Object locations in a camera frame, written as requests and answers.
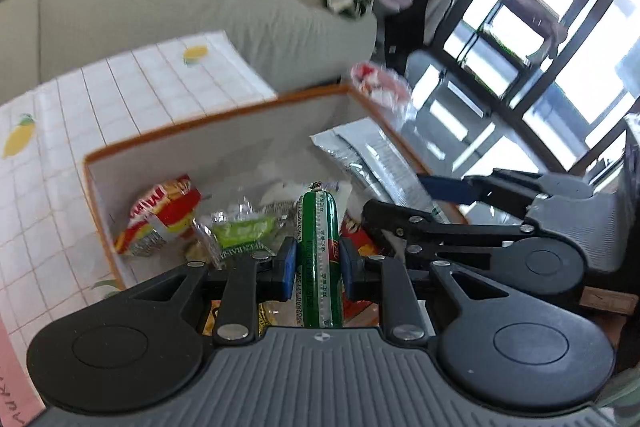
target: beige sofa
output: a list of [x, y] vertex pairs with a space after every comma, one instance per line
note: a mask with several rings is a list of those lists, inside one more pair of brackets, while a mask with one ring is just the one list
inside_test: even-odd
[[369, 58], [376, 21], [331, 15], [320, 0], [0, 0], [0, 103], [101, 58], [210, 30], [284, 92]]

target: snack bag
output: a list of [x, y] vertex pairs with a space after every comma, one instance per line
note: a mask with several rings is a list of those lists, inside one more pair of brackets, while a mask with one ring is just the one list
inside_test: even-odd
[[177, 180], [155, 185], [136, 201], [129, 213], [129, 224], [116, 242], [120, 254], [149, 257], [178, 237], [193, 235], [193, 211], [200, 193], [185, 174]]
[[200, 216], [193, 224], [209, 255], [207, 262], [216, 269], [233, 267], [233, 258], [238, 254], [263, 250], [275, 255], [279, 248], [276, 217], [252, 214], [249, 219], [239, 221], [214, 221], [213, 215]]

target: table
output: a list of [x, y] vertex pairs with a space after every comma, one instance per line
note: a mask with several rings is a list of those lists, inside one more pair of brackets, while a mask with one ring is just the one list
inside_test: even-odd
[[[184, 50], [202, 44], [209, 54], [186, 65]], [[101, 60], [0, 107], [2, 145], [23, 115], [34, 120], [28, 144], [0, 159], [0, 317], [22, 368], [40, 329], [113, 291], [94, 288], [113, 275], [85, 198], [84, 156], [177, 121], [275, 97], [226, 35], [213, 33]], [[1, 410], [0, 417], [4, 422]]]

